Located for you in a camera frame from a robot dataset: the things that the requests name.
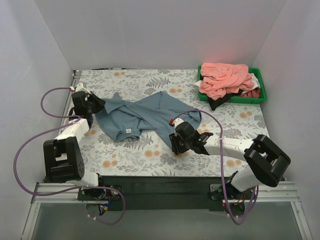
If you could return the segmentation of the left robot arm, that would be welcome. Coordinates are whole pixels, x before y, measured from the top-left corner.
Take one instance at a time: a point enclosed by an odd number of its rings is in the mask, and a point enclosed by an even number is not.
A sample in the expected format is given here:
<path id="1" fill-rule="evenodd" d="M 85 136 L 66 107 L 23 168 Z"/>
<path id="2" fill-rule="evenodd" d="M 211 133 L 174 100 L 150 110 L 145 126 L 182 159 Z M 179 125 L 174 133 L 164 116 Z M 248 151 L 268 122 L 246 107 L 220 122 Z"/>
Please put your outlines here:
<path id="1" fill-rule="evenodd" d="M 69 116 L 69 126 L 56 138 L 43 144 L 46 179 L 51 183 L 70 183 L 86 186 L 95 200 L 106 196 L 106 187 L 101 184 L 98 173 L 85 169 L 79 143 L 92 127 L 93 115 L 105 107 L 105 101 L 87 90 L 76 91 L 71 95 L 73 112 Z"/>

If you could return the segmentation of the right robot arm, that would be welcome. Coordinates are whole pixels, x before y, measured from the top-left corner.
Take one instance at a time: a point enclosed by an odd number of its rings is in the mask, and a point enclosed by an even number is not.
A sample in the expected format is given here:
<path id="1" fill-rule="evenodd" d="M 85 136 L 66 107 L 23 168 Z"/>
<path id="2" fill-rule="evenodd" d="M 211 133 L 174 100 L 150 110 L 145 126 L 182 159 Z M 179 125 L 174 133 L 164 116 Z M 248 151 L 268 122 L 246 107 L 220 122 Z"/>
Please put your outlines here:
<path id="1" fill-rule="evenodd" d="M 257 185 L 274 188 L 291 164 L 290 157 L 263 134 L 254 139 L 222 138 L 211 132 L 199 133 L 181 118 L 169 124 L 174 127 L 169 139 L 176 155 L 192 150 L 200 155 L 222 155 L 248 164 L 247 169 L 236 171 L 215 190 L 216 195 L 226 193 L 229 199 L 237 199 Z"/>

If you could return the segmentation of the blue-grey t shirt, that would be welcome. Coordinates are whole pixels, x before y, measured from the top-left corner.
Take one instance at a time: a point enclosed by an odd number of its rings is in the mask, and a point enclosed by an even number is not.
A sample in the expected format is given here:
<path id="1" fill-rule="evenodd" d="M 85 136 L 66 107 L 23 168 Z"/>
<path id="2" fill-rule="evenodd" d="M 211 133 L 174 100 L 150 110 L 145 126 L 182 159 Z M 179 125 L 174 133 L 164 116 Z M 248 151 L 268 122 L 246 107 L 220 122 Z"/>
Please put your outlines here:
<path id="1" fill-rule="evenodd" d="M 200 112 L 191 112 L 193 107 L 160 91 L 131 102 L 121 99 L 119 93 L 105 98 L 105 106 L 95 114 L 100 129 L 111 139 L 121 142 L 131 138 L 138 140 L 143 131 L 155 131 L 171 147 L 169 135 L 174 128 L 169 122 L 177 115 L 197 129 L 202 121 Z"/>

